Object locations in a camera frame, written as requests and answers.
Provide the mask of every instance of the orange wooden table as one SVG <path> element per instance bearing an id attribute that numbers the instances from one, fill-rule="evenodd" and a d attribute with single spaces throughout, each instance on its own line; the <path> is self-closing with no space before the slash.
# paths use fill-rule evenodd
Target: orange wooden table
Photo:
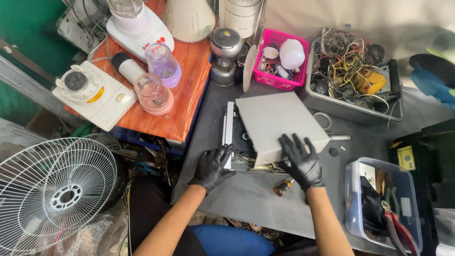
<path id="1" fill-rule="evenodd" d="M 158 16 L 164 10 L 164 0 L 149 0 L 145 3 Z M 125 51 L 120 45 L 109 39 L 109 52 L 111 56 Z M 130 110 L 120 119 L 116 126 L 127 128 L 163 138 L 185 141 L 191 126 L 197 102 L 201 97 L 205 82 L 210 71 L 208 58 L 210 55 L 210 41 L 205 39 L 198 43 L 182 43 L 174 40 L 175 49 L 172 52 L 182 68 L 182 77 L 178 85 L 171 89 L 174 95 L 174 106 L 166 116 L 152 116 L 145 112 L 136 102 Z M 107 56 L 106 41 L 97 49 L 93 59 Z M 147 65 L 130 54 L 132 58 L 146 71 Z M 104 72 L 116 78 L 114 68 L 108 60 L 96 61 L 93 63 Z M 120 73 L 120 82 L 134 90 Z M 71 113 L 77 114 L 74 110 L 65 106 Z"/>

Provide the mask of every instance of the hand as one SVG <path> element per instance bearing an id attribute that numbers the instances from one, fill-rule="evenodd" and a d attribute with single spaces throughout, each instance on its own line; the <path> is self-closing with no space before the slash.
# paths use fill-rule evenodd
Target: hand
<path id="1" fill-rule="evenodd" d="M 225 144 L 220 149 L 205 150 L 197 161 L 194 178 L 188 185 L 197 184 L 205 188 L 206 194 L 220 185 L 225 179 L 234 176 L 235 171 L 224 170 L 224 166 L 234 148 L 232 144 Z"/>
<path id="2" fill-rule="evenodd" d="M 292 138 L 294 142 L 283 134 L 278 139 L 283 149 L 282 154 L 287 156 L 291 162 L 291 167 L 285 170 L 297 181 L 305 193 L 310 187 L 325 187 L 321 178 L 319 157 L 310 139 L 308 137 L 304 139 L 310 149 L 310 154 L 308 154 L 297 134 L 293 133 Z"/>

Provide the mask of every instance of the green wall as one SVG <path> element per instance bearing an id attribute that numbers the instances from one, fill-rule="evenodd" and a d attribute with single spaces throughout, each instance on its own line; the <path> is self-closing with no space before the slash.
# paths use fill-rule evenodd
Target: green wall
<path id="1" fill-rule="evenodd" d="M 56 33 L 56 21 L 66 5 L 61 0 L 1 0 L 0 38 L 53 76 L 60 76 L 72 64 L 78 49 Z M 45 79 L 20 64 L 4 50 L 0 55 L 29 76 L 50 88 Z M 37 113 L 39 106 L 0 81 L 0 118 L 26 125 Z"/>

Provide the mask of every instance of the screwdriver handle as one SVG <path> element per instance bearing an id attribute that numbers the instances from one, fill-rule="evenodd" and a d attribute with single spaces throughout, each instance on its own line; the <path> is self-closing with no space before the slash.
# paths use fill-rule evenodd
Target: screwdriver handle
<path id="1" fill-rule="evenodd" d="M 292 186 L 293 181 L 294 181 L 294 179 L 292 179 L 290 181 L 286 180 L 283 183 L 281 183 L 280 185 L 276 186 L 274 189 L 275 193 L 278 196 L 283 196 L 284 194 L 286 194 L 286 191 Z"/>

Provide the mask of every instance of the white lid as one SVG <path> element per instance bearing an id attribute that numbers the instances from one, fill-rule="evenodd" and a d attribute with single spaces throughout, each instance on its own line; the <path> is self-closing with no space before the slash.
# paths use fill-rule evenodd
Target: white lid
<path id="1" fill-rule="evenodd" d="M 251 76 L 253 75 L 254 64 L 256 63 L 256 56 L 258 47 L 256 45 L 251 46 L 245 60 L 245 67 L 243 69 L 243 91 L 248 92 L 250 89 Z"/>

